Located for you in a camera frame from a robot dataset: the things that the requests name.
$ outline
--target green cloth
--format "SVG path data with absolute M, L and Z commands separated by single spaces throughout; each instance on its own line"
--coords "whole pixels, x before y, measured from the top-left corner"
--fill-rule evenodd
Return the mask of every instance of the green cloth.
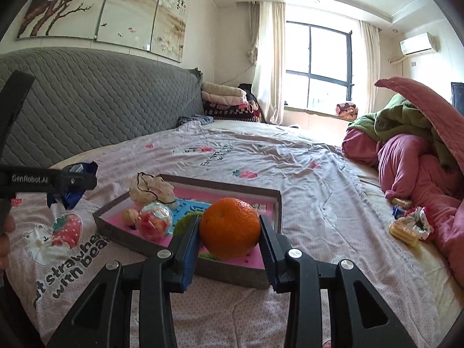
M 430 121 L 400 94 L 395 94 L 382 110 L 361 116 L 348 127 L 359 129 L 375 142 L 382 143 L 401 133 L 423 137 L 433 145 L 442 166 L 458 168 L 458 163 Z

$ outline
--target window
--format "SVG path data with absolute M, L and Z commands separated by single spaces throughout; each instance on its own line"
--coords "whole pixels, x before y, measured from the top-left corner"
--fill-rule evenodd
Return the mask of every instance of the window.
M 335 113 L 351 101 L 351 32 L 287 21 L 284 99 L 289 106 Z

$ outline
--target human hand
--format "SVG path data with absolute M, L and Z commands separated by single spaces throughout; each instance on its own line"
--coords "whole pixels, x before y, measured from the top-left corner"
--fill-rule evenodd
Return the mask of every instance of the human hand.
M 5 233 L 12 233 L 15 229 L 15 221 L 8 215 L 3 226 L 4 234 L 0 236 L 0 269 L 6 269 L 10 265 L 8 254 L 10 253 L 10 238 Z

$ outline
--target window frame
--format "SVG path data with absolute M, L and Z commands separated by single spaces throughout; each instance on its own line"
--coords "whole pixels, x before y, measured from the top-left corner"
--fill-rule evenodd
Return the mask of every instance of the window frame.
M 318 26 L 318 25 L 313 25 L 310 23 L 303 23 L 303 22 L 295 22 L 295 21 L 286 21 L 286 23 L 293 23 L 297 25 L 302 25 L 302 26 L 307 26 L 308 31 L 309 31 L 309 66 L 308 66 L 308 73 L 305 72 L 298 72 L 295 70 L 289 70 L 285 69 L 286 73 L 292 74 L 292 75 L 300 75 L 300 76 L 306 76 L 308 77 L 308 95 L 306 97 L 306 109 L 309 109 L 309 88 L 310 88 L 310 83 L 311 83 L 311 78 L 315 80 L 320 80 L 320 81 L 326 81 L 330 83 L 335 83 L 337 85 L 342 85 L 347 88 L 347 101 L 351 101 L 351 91 L 353 87 L 353 52 L 352 52 L 352 47 L 351 47 L 351 35 L 352 31 L 349 33 L 335 30 L 335 29 L 330 29 L 329 27 L 323 27 L 323 26 Z M 320 75 L 315 75 L 311 73 L 311 27 L 315 27 L 317 29 L 323 29 L 323 30 L 328 30 L 328 31 L 333 31 L 336 32 L 337 34 L 342 34 L 346 37 L 347 40 L 347 80 L 346 81 L 341 81 L 337 80 L 336 78 L 331 78 L 331 77 L 326 77 L 326 76 L 320 76 Z

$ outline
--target bed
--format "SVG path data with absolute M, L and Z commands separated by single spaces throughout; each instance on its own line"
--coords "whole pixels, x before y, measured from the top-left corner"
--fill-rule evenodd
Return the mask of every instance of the bed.
M 59 67 L 47 70 L 59 59 Z M 63 122 L 53 123 L 49 115 L 36 113 L 51 99 L 64 120 L 81 113 L 83 117 L 65 131 L 67 140 L 64 148 L 59 146 L 61 151 L 53 150 L 53 141 L 48 140 L 50 156 L 31 156 L 24 164 L 56 163 L 54 167 L 60 168 L 94 160 L 99 165 L 97 188 L 86 192 L 73 210 L 83 230 L 75 247 L 57 250 L 46 243 L 53 239 L 53 225 L 64 210 L 58 204 L 48 209 L 45 195 L 18 195 L 17 207 L 12 209 L 17 230 L 11 235 L 8 281 L 44 343 L 106 262 L 143 260 L 141 255 L 99 236 L 91 215 L 126 192 L 129 177 L 140 170 L 279 189 L 282 230 L 291 243 L 318 260 L 353 260 L 418 347 L 436 347 L 461 312 L 463 290 L 435 248 L 423 244 L 411 251 L 386 232 L 391 207 L 375 170 L 348 161 L 338 147 L 313 140 L 311 132 L 228 121 L 206 126 L 189 122 L 173 129 L 179 116 L 201 109 L 199 72 L 130 55 L 76 48 L 18 51 L 0 59 L 3 82 L 16 68 L 34 73 L 38 82 L 13 127 L 3 160 L 17 163 L 15 157 L 23 157 L 18 153 L 40 146 L 24 141 L 28 124 L 44 138 L 50 130 L 59 134 Z M 134 85 L 141 85 L 143 77 L 144 86 L 137 89 Z M 171 105 L 176 109 L 166 110 Z M 91 124 L 85 120 L 90 113 L 84 111 L 86 108 L 91 113 L 101 111 Z M 120 122 L 119 135 L 111 129 L 104 131 L 115 119 Z M 164 125 L 156 126 L 158 119 L 164 119 Z M 86 135 L 89 139 L 79 141 Z M 205 144 L 221 155 L 212 158 L 210 153 L 185 151 Z M 255 172 L 258 177 L 235 177 L 236 169 Z M 95 248 L 92 257 L 87 255 L 91 248 Z M 137 302 L 135 295 L 133 347 L 137 346 Z M 185 294 L 172 296 L 178 344 L 280 347 L 288 302 L 286 295 L 274 294 L 271 289 L 247 289 L 196 276 Z M 326 342 L 330 330 L 324 294 L 322 309 Z

